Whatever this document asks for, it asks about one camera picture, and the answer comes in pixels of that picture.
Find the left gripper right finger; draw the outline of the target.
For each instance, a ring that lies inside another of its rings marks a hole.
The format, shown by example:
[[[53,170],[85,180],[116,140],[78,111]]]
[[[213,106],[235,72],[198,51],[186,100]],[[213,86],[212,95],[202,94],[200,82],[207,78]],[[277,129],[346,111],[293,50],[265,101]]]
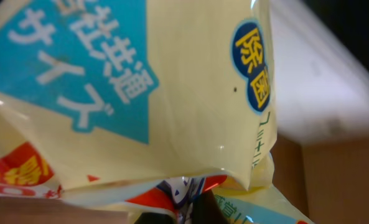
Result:
[[[192,205],[192,224],[229,224],[211,190],[196,197]]]

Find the yellow cleaning sheet package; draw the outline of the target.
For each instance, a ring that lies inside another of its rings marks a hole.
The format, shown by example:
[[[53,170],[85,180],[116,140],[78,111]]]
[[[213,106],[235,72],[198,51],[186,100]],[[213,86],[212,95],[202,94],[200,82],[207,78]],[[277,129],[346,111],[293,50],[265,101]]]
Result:
[[[273,185],[269,1],[0,1],[0,197],[309,223]]]

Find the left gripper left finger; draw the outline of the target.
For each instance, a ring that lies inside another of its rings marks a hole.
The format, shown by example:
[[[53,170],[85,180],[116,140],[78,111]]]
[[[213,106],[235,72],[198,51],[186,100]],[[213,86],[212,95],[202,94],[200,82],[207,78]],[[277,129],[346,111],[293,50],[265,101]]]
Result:
[[[134,224],[176,224],[176,220],[165,214],[142,213]]]

